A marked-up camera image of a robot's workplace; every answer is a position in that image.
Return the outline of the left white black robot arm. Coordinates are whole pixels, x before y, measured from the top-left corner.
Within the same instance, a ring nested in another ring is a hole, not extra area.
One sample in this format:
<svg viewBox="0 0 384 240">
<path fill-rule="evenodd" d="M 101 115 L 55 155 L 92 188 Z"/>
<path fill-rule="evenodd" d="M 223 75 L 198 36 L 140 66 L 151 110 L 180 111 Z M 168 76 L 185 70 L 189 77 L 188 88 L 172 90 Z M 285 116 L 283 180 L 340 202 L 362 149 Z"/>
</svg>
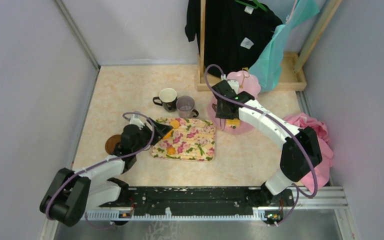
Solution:
<svg viewBox="0 0 384 240">
<path fill-rule="evenodd" d="M 61 168 L 46 191 L 39 210 L 49 220 L 67 227 L 77 224 L 88 210 L 106 203 L 124 207 L 129 203 L 129 185 L 115 177 L 127 172 L 137 161 L 137 154 L 169 137 L 173 126 L 134 114 L 121 134 L 111 136 L 106 144 L 108 156 L 80 170 Z"/>
</svg>

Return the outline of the yellow layered cake slice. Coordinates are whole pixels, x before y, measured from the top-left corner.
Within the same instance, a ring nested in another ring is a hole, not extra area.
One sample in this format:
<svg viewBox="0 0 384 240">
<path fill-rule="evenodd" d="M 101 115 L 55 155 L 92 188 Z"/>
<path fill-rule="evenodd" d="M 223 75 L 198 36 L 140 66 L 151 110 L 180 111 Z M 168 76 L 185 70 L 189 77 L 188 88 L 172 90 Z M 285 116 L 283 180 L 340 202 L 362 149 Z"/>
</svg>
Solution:
<svg viewBox="0 0 384 240">
<path fill-rule="evenodd" d="M 227 119 L 225 121 L 225 126 L 230 129 L 237 129 L 241 125 L 241 121 L 239 119 Z"/>
</svg>

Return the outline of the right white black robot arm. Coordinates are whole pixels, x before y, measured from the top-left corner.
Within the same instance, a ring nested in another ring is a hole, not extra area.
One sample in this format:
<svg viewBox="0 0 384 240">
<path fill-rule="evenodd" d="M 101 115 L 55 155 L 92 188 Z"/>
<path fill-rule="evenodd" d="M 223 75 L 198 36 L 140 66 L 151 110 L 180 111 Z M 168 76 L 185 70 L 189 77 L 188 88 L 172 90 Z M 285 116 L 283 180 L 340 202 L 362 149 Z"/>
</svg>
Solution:
<svg viewBox="0 0 384 240">
<path fill-rule="evenodd" d="M 261 199 L 267 206 L 281 200 L 281 192 L 311 173 L 318 185 L 315 167 L 322 162 L 322 153 L 315 130 L 299 128 L 272 114 L 246 91 L 238 92 L 227 80 L 212 86 L 217 99 L 216 117 L 239 120 L 253 126 L 281 149 L 280 169 L 262 185 Z"/>
</svg>

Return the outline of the chocolate triangle cake slice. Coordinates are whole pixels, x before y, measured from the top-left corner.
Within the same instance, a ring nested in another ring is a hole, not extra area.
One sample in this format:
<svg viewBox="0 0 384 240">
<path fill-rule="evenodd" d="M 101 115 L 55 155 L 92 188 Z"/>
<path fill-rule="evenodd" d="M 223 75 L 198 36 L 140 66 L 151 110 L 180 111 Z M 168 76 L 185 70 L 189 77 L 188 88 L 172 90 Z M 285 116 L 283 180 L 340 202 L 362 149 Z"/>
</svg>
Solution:
<svg viewBox="0 0 384 240">
<path fill-rule="evenodd" d="M 217 112 L 217 105 L 216 104 L 212 104 L 211 105 L 211 108 L 213 109 L 213 111 L 216 113 Z"/>
</svg>

